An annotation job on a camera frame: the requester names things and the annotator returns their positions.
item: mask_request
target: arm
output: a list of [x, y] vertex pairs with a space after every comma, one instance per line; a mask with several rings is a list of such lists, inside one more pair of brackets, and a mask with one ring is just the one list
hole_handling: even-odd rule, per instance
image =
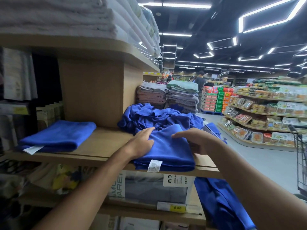
[[153, 140], [148, 140], [153, 129], [138, 132], [33, 230], [88, 230], [120, 171], [129, 161], [145, 155], [153, 146]]
[[173, 137], [185, 137], [200, 145], [200, 153], [210, 156], [257, 229], [306, 229], [307, 205], [261, 174], [220, 139], [196, 128]]

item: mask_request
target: man in black shirt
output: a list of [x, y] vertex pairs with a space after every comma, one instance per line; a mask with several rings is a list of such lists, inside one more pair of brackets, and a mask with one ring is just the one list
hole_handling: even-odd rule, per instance
[[204, 71], [199, 71], [198, 77], [195, 79], [195, 83], [198, 85], [198, 104], [197, 109], [198, 112], [201, 111], [201, 93], [204, 87], [204, 84], [206, 83], [206, 80], [204, 78]]

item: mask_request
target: black shirt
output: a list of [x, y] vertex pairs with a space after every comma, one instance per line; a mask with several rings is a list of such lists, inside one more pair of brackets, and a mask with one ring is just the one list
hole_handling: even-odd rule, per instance
[[197, 77], [195, 80], [195, 83], [198, 84], [198, 93], [201, 93], [203, 90], [204, 84], [206, 83], [205, 78]]

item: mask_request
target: yellow price label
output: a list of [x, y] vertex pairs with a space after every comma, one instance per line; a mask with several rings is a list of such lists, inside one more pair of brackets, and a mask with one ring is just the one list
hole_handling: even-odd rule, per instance
[[171, 212], [185, 213], [185, 209], [186, 209], [186, 206], [171, 205], [169, 211], [171, 211]]
[[28, 115], [29, 114], [28, 109], [25, 106], [14, 107], [13, 113], [15, 115]]

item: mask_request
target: gray floor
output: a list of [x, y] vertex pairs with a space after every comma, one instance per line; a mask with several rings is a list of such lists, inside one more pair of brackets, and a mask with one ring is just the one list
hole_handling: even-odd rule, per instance
[[[220, 122], [222, 118], [222, 116], [210, 114], [202, 114], [201, 117], [205, 117], [207, 122], [214, 124]], [[222, 129], [220, 131], [221, 136], [227, 139], [228, 145], [242, 155], [248, 163], [289, 192], [298, 193], [296, 152], [246, 147], [237, 143]]]

